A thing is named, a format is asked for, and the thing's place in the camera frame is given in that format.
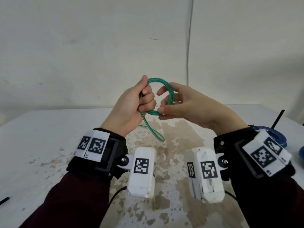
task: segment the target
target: wrist-mounted device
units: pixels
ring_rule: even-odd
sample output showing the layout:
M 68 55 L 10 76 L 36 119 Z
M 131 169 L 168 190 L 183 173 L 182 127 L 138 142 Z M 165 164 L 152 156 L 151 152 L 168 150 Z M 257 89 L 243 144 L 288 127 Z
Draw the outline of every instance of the wrist-mounted device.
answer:
M 156 150 L 139 147 L 128 154 L 126 139 L 109 130 L 97 128 L 84 134 L 67 171 L 89 173 L 105 180 L 117 179 L 130 171 L 127 191 L 131 196 L 154 196 Z
M 225 191 L 222 180 L 229 179 L 222 179 L 221 174 L 227 173 L 229 165 L 234 167 L 230 171 L 238 171 L 235 167 L 242 165 L 244 168 L 240 171 L 247 168 L 255 178 L 271 177 L 283 169 L 291 176 L 294 174 L 294 168 L 290 162 L 291 154 L 277 144 L 265 130 L 259 133 L 253 131 L 249 137 L 251 139 L 234 140 L 230 144 L 226 144 L 227 141 L 220 141 L 216 152 L 204 147 L 185 152 L 184 160 L 188 168 L 188 182 L 192 197 L 204 203 L 223 201 Z

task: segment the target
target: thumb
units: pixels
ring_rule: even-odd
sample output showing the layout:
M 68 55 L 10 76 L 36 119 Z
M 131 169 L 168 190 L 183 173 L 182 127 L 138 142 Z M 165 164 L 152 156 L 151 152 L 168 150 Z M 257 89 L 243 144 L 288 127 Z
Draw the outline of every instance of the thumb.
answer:
M 147 75 L 143 75 L 141 80 L 133 87 L 133 89 L 138 92 L 138 94 L 147 86 L 148 77 Z
M 162 107 L 159 107 L 157 111 L 160 114 L 168 114 L 168 115 L 184 115 L 184 106 L 183 104 L 177 104 L 177 105 L 165 105 Z

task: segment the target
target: screw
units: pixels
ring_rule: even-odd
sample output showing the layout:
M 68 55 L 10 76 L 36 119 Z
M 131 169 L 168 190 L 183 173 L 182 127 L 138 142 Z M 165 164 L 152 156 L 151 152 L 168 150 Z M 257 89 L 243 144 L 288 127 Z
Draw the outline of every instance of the screw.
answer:
M 228 165 L 228 160 L 223 159 L 223 160 L 222 160 L 222 163 L 223 163 L 224 165 Z

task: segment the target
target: sleeve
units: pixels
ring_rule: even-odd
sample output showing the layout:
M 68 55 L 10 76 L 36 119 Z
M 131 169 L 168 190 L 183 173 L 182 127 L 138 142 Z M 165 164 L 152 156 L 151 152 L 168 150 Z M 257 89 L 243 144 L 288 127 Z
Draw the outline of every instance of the sleeve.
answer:
M 110 180 L 88 174 L 63 176 L 20 228 L 99 227 L 108 209 Z
M 245 219 L 250 228 L 303 227 L 304 191 L 291 178 L 295 173 L 293 166 L 289 164 L 272 177 L 257 179 L 234 146 L 240 141 L 243 146 L 256 135 L 257 132 L 252 128 L 245 128 L 214 139 L 216 152 L 223 152 L 229 162 L 224 175 L 231 179 Z

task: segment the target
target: table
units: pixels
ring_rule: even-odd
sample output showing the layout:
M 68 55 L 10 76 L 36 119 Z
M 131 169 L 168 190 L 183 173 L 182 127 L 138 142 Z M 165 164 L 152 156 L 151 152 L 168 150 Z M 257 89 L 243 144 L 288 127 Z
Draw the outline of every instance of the table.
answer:
M 229 105 L 248 124 L 271 126 L 277 113 L 262 105 Z M 0 227 L 18 227 L 44 200 L 66 173 L 68 162 L 85 131 L 99 126 L 111 109 L 30 111 L 0 127 Z M 213 147 L 215 134 L 185 120 L 159 121 L 150 125 L 165 137 L 159 142 L 149 130 L 137 128 L 127 137 L 130 153 L 139 146 L 158 152 L 153 199 L 126 195 L 113 201 L 101 227 L 248 227 L 238 204 L 226 196 L 222 203 L 203 204 L 188 190 L 183 152 L 194 147 Z M 276 129 L 286 137 L 301 187 L 304 169 L 297 151 L 304 145 L 304 127 L 282 117 Z M 110 196 L 125 186 L 128 173 L 111 182 Z M 224 182 L 233 193 L 231 184 Z

